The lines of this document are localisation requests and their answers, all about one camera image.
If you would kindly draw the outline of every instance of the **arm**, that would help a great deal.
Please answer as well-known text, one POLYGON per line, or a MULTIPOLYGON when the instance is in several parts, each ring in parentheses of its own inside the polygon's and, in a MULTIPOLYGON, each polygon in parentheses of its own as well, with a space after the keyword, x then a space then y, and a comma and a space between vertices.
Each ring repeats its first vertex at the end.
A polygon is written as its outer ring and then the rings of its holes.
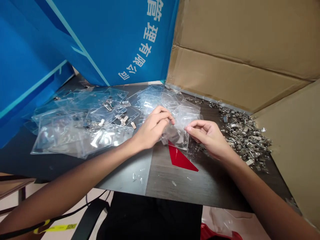
MULTIPOLYGON (((30 227, 65 213, 121 163, 153 147, 167 126, 168 118, 174 124, 165 108, 154 109, 133 138, 70 170, 23 201, 0 223, 0 234, 30 227)), ((24 234, 17 239, 27 237, 24 234)))
POLYGON ((197 120, 186 130, 226 168, 271 239, 320 239, 317 231, 233 151, 216 123, 197 120))

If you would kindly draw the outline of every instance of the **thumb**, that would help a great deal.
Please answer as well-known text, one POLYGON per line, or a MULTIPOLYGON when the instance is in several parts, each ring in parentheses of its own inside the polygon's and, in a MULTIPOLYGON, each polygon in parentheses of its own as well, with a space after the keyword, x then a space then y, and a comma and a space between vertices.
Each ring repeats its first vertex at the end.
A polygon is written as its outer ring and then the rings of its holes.
POLYGON ((207 135, 204 133, 200 132, 199 129, 187 126, 186 127, 187 133, 189 133, 192 137, 199 139, 200 142, 204 143, 207 135))

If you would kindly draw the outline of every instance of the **black chair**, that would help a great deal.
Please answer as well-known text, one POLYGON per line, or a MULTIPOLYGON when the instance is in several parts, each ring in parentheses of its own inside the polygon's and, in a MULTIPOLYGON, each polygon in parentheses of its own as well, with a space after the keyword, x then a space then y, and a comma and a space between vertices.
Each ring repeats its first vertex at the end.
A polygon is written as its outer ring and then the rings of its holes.
POLYGON ((95 199, 87 208, 82 216, 78 227, 73 234, 71 240, 88 240, 93 231, 94 226, 101 214, 106 209, 109 211, 110 205, 107 201, 100 198, 95 199))

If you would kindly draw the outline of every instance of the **blue fabric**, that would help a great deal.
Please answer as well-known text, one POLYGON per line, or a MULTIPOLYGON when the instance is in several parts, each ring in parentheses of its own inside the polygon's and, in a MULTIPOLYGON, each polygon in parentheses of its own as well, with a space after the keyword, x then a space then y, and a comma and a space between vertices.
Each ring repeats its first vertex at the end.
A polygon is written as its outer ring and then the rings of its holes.
POLYGON ((11 1, 90 83, 113 86, 166 79, 178 0, 11 1), (162 6, 156 20, 150 3, 162 6), (145 28, 157 31, 155 39, 145 35, 145 28), (151 47, 148 56, 139 50, 141 44, 151 47), (133 62, 135 58, 143 65, 133 62))
POLYGON ((73 70, 9 0, 0 1, 0 52, 1 148, 19 131, 21 116, 46 102, 73 70))

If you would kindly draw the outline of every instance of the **red object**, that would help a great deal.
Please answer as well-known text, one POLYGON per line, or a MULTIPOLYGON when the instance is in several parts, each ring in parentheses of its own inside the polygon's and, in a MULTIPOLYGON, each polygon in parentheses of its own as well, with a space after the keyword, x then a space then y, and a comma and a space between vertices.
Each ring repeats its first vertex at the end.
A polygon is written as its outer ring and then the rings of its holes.
POLYGON ((169 146, 169 152, 172 165, 196 172, 199 171, 178 148, 169 146))
POLYGON ((243 240, 239 233, 232 231, 232 237, 224 236, 212 231, 205 223, 201 223, 200 240, 207 240, 211 237, 219 236, 231 240, 243 240))

